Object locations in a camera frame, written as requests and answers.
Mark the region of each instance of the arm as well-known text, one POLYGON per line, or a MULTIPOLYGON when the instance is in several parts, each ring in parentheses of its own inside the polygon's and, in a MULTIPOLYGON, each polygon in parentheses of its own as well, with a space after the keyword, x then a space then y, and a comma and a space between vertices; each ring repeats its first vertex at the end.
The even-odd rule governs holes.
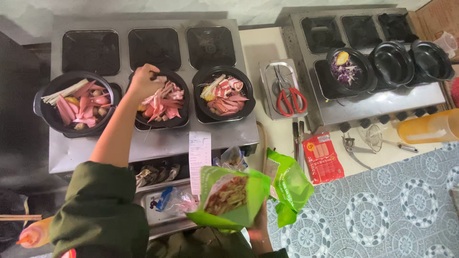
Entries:
POLYGON ((115 113, 97 141, 89 158, 90 161, 111 164, 121 168, 128 166, 137 106, 143 99, 154 95, 159 88, 164 86, 162 83, 150 81, 153 72, 158 73, 159 69, 150 64, 137 68, 129 91, 121 99, 115 113))
POLYGON ((271 241, 269 240, 268 234, 268 214, 266 212, 266 200, 260 207, 253 226, 247 228, 249 233, 250 244, 252 245, 252 250, 256 256, 260 256, 265 253, 273 252, 273 247, 271 246, 271 241))
POLYGON ((135 71, 90 161, 73 172, 66 202, 49 227, 54 258, 71 249, 81 257, 145 257, 148 223, 145 210, 133 204, 135 177, 126 167, 137 106, 164 86, 150 81, 152 72, 159 70, 145 65, 135 71))

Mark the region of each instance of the gas stove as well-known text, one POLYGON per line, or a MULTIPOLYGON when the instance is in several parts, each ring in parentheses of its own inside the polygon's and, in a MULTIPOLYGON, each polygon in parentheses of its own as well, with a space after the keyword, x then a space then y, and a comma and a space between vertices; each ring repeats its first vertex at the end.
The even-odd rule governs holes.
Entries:
POLYGON ((308 124, 321 134, 372 123, 404 120, 409 115, 436 112, 444 103, 438 83, 397 90, 378 85, 370 92, 343 95, 328 87, 326 55, 332 48, 351 47, 364 55, 387 40, 399 40, 407 50, 417 39, 403 8, 311 11, 292 13, 282 27, 288 56, 299 72, 308 101, 308 124))
MULTIPOLYGON (((199 68, 229 65, 246 72, 236 20, 136 20, 55 17, 51 44, 51 79, 85 70, 103 76, 126 92, 129 75, 150 63, 175 71, 190 91, 189 119, 176 128, 135 123, 129 162, 188 152, 190 131, 212 133, 212 149, 258 143, 255 115, 215 123, 196 112, 191 80, 199 68)), ((97 135, 71 139, 50 128, 49 172, 73 171, 88 160, 97 135)))

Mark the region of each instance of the green plastic bag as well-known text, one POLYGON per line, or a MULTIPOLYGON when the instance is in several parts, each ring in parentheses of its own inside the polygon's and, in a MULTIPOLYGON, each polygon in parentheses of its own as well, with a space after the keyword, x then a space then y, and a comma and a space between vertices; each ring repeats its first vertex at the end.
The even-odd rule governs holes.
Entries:
POLYGON ((269 148, 267 155, 266 174, 272 183, 270 195, 280 202, 275 209, 277 225, 281 228, 295 223, 298 212, 314 193, 314 187, 294 158, 269 148))
POLYGON ((269 194, 270 180, 268 176, 249 168, 242 173, 228 168, 204 166, 201 169, 201 203, 196 212, 187 213, 186 216, 199 226, 211 226, 220 230, 242 230, 244 227, 250 227, 269 194), (245 187, 246 204, 219 216, 206 213, 204 206, 212 186, 228 174, 248 176, 245 187))

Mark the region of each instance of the sleeve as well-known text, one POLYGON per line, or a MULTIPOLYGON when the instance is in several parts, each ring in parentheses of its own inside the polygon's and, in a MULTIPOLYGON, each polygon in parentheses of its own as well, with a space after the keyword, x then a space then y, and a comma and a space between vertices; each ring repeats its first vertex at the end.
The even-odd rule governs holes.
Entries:
POLYGON ((99 246, 120 257, 144 257, 148 223, 133 204, 135 177, 127 168, 95 162, 79 164, 65 204, 50 225, 53 258, 78 247, 99 246))
POLYGON ((282 248, 278 251, 267 252, 262 255, 259 255, 258 258, 288 258, 288 254, 285 248, 282 248))

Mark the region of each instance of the wire strainer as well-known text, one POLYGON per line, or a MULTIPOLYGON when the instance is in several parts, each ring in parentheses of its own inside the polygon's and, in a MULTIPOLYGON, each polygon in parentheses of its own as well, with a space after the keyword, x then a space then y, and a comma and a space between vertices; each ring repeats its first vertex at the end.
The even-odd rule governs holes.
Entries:
POLYGON ((388 140, 383 140, 382 139, 382 133, 379 127, 375 124, 370 126, 368 129, 366 136, 365 136, 365 141, 372 148, 375 152, 378 152, 381 150, 382 143, 387 143, 390 145, 394 145, 398 147, 399 149, 406 150, 406 151, 411 151, 414 153, 418 153, 419 150, 411 145, 408 145, 406 143, 401 143, 401 142, 393 142, 393 141, 388 141, 388 140))
POLYGON ((381 150, 382 134, 377 125, 373 124, 370 126, 365 136, 365 141, 367 142, 368 146, 370 146, 370 148, 372 148, 375 152, 381 150))

